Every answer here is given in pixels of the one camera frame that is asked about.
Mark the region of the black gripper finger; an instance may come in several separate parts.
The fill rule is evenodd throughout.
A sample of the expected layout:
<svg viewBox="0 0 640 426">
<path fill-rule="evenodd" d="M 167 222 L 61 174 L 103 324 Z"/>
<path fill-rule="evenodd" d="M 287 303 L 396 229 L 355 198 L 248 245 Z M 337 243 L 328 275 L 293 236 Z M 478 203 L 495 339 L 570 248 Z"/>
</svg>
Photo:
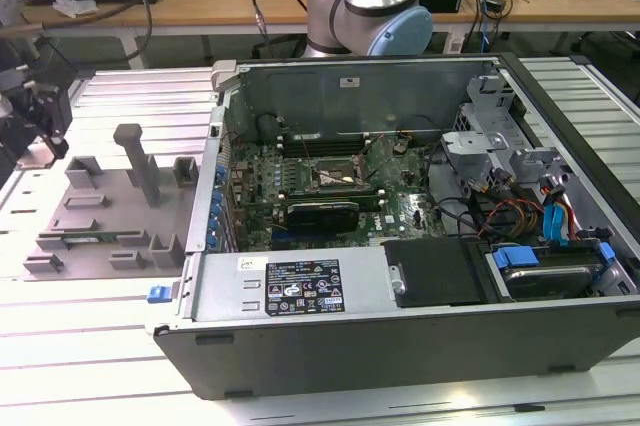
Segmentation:
<svg viewBox="0 0 640 426">
<path fill-rule="evenodd" d="M 66 156 L 69 145 L 63 133 L 54 131 L 49 135 L 49 149 L 56 160 L 63 159 Z"/>
</svg>

